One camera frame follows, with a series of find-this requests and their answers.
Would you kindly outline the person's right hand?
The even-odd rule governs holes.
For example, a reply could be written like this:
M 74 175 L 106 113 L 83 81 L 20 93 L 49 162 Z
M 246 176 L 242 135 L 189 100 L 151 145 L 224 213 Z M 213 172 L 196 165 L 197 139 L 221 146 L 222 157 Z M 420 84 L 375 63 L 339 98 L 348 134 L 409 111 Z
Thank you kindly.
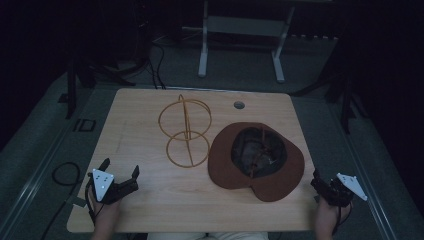
M 351 210 L 352 204 L 347 207 L 332 206 L 320 196 L 315 217 L 315 231 L 332 234 L 350 216 Z

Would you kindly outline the black metal stand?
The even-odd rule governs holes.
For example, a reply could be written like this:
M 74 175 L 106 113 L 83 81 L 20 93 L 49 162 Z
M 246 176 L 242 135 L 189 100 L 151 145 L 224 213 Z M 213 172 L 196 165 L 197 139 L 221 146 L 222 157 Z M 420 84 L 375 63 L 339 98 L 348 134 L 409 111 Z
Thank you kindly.
M 70 119 L 74 114 L 77 107 L 77 92 L 76 83 L 80 80 L 83 84 L 86 84 L 89 88 L 95 86 L 95 80 L 92 72 L 98 72 L 112 81 L 123 85 L 123 86 L 134 86 L 134 83 L 124 80 L 115 71 L 109 70 L 107 67 L 96 63 L 94 60 L 83 57 L 72 58 L 67 65 L 67 92 L 62 94 L 59 98 L 60 103 L 67 104 L 66 119 Z

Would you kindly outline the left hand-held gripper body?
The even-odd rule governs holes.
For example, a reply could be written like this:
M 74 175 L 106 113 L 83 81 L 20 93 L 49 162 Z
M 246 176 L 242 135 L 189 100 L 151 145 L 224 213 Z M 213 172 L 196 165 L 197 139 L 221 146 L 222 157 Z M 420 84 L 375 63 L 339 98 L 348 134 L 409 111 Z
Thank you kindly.
M 94 169 L 92 172 L 94 196 L 97 202 L 112 204 L 139 189 L 137 179 L 132 177 L 122 183 L 115 182 L 111 173 Z

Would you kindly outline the white metal desk frame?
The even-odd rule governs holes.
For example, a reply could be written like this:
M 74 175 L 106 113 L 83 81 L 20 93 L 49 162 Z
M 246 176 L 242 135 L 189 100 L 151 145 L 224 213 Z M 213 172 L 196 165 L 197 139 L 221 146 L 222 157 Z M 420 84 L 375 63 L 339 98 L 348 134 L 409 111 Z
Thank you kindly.
M 276 81 L 278 83 L 284 83 L 286 81 L 281 64 L 281 54 L 295 12 L 294 6 L 289 8 L 284 20 L 264 20 L 210 15 L 208 7 L 209 0 L 203 0 L 202 47 L 198 67 L 199 77 L 205 77 L 207 75 L 208 34 L 213 32 L 277 37 L 279 40 L 278 45 L 271 51 L 272 63 Z

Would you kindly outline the dark metal stand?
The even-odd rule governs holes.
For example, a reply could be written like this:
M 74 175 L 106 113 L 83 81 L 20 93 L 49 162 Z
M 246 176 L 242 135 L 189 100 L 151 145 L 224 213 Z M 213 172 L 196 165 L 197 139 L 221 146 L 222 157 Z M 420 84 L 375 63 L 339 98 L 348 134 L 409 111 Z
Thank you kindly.
M 341 101 L 340 125 L 346 134 L 350 133 L 349 120 L 355 117 L 351 108 L 354 104 L 358 112 L 366 117 L 367 114 L 360 104 L 360 101 L 353 93 L 353 70 L 348 65 L 336 67 L 332 64 L 326 64 L 318 76 L 318 80 L 300 90 L 290 93 L 290 96 L 300 97 L 325 85 L 328 85 L 324 99 L 327 103 L 336 103 Z

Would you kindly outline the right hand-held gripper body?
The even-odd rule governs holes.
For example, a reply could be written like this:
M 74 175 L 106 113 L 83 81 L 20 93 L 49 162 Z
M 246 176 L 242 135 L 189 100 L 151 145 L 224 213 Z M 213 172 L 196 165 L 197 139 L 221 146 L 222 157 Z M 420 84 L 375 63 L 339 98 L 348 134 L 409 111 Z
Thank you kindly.
M 347 207 L 354 196 L 359 197 L 363 201 L 368 200 L 368 196 L 365 194 L 356 176 L 337 173 L 335 180 L 337 183 L 336 189 L 330 187 L 330 182 L 327 183 L 322 180 L 322 188 L 318 191 L 318 194 L 330 205 Z

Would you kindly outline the gold wire hat stand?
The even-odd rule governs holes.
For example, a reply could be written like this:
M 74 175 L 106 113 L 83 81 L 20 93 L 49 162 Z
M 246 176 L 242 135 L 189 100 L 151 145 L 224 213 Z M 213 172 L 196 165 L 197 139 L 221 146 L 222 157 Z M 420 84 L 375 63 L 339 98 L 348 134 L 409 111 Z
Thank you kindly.
M 157 124 L 167 137 L 165 152 L 172 164 L 194 168 L 208 159 L 211 144 L 207 133 L 212 125 L 212 113 L 204 101 L 179 94 L 162 109 Z

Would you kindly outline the black rectangular floor frame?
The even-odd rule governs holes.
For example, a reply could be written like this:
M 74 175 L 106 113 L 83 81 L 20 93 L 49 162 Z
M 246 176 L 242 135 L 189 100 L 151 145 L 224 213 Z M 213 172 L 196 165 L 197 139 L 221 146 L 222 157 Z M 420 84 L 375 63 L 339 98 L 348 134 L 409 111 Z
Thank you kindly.
M 74 132 L 92 132 L 95 129 L 96 121 L 90 119 L 78 119 L 74 124 Z

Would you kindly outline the brown felt hat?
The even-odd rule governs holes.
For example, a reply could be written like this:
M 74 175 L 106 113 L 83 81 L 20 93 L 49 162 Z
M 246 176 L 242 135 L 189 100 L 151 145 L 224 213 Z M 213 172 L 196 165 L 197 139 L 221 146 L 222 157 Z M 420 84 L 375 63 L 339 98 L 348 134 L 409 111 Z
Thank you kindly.
M 300 183 L 301 150 L 262 123 L 237 122 L 215 137 L 208 159 L 211 180 L 225 189 L 249 188 L 261 201 L 285 198 Z

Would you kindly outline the person's left hand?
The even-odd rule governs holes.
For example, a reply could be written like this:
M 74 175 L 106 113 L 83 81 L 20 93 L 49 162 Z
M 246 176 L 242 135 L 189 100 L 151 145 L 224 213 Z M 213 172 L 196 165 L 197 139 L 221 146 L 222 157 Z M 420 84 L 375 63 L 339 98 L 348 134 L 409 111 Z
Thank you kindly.
M 96 225 L 100 223 L 114 223 L 118 219 L 121 205 L 120 200 L 112 204 L 99 203 L 92 191 L 89 191 L 89 199 L 92 204 Z

